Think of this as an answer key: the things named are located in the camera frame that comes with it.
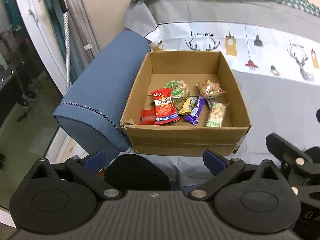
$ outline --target brown cardboard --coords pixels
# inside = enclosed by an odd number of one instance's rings
[[[196,83],[211,80],[226,93],[217,98],[229,103],[222,127],[205,127],[209,108],[205,105],[199,124],[183,119],[171,125],[139,125],[142,109],[151,109],[151,92],[173,79],[182,79],[190,87],[190,96],[199,93]],[[130,92],[121,127],[141,154],[201,156],[204,149],[230,155],[247,134],[250,120],[236,80],[220,52],[159,51],[146,55]]]

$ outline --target gray bed sheet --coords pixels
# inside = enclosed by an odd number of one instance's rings
[[[261,0],[151,0],[132,3],[124,25],[143,36],[158,24],[169,22],[215,21],[273,28],[320,42],[320,19],[285,5]],[[266,136],[275,132],[304,150],[320,145],[320,87],[286,79],[233,71],[248,108],[252,128],[238,152],[246,163],[271,159]],[[202,157],[143,155],[180,186],[204,183],[212,174]]]

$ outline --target red wrapper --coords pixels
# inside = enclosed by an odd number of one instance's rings
[[[172,103],[171,88],[151,92],[156,106],[156,124],[173,122],[179,119],[176,108]]]
[[[141,110],[140,124],[155,125],[156,124],[155,109]]]

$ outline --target snack package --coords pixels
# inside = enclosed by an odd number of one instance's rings
[[[205,99],[202,96],[199,96],[196,106],[193,108],[191,114],[186,115],[184,120],[190,122],[193,125],[197,125],[199,115],[204,104],[205,104]]]
[[[187,98],[190,93],[190,88],[181,79],[172,80],[163,86],[164,88],[171,88],[171,97],[174,104],[177,104]]]
[[[188,97],[187,101],[183,104],[183,107],[178,112],[178,114],[191,114],[192,109],[195,107],[195,104],[197,102],[197,97]]]
[[[221,127],[226,108],[226,105],[215,102],[212,105],[206,127]]]
[[[220,84],[213,83],[210,80],[199,82],[196,86],[200,91],[200,95],[206,99],[215,98],[225,93],[225,91],[220,87]]]
[[[208,98],[207,99],[207,103],[208,103],[208,106],[209,106],[209,109],[212,109],[212,106],[217,103],[217,100],[215,98]]]
[[[172,103],[171,88],[152,91],[155,100],[156,124],[173,122],[179,119],[177,111]]]
[[[155,109],[141,110],[140,124],[155,125],[156,124]]]
[[[175,120],[175,121],[173,121],[173,122],[169,123],[168,125],[170,126],[170,125],[174,124],[175,122],[179,121],[181,118],[183,118],[183,117],[184,117],[184,115],[179,114],[179,113],[178,113],[178,116],[179,116],[179,118],[178,118],[177,120]]]

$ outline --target white door frame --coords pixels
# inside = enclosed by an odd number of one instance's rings
[[[45,68],[61,94],[66,94],[66,66],[55,39],[51,21],[44,6],[38,0],[16,0],[23,22]],[[61,147],[66,135],[59,129],[48,153]],[[0,208],[0,223],[15,227],[8,210]]]

